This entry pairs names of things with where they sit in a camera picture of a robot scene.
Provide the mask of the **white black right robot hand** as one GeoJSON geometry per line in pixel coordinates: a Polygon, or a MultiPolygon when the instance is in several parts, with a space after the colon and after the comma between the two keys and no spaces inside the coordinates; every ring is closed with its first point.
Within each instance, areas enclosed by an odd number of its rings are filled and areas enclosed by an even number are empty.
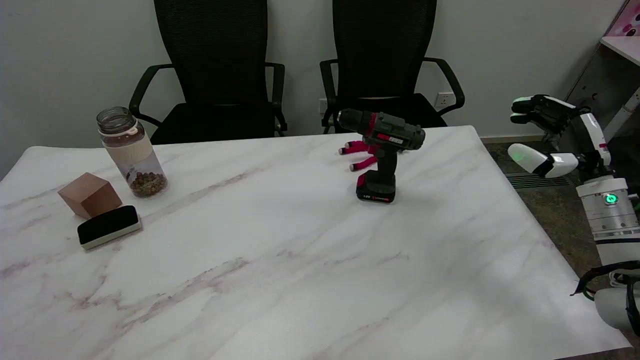
{"type": "Polygon", "coordinates": [[[536,125],[558,141],[557,151],[549,153],[521,143],[510,145],[510,159],[526,172],[550,179],[577,171],[582,183],[615,173],[604,133],[589,107],[549,95],[533,95],[515,99],[510,109],[512,123],[536,125]]]}

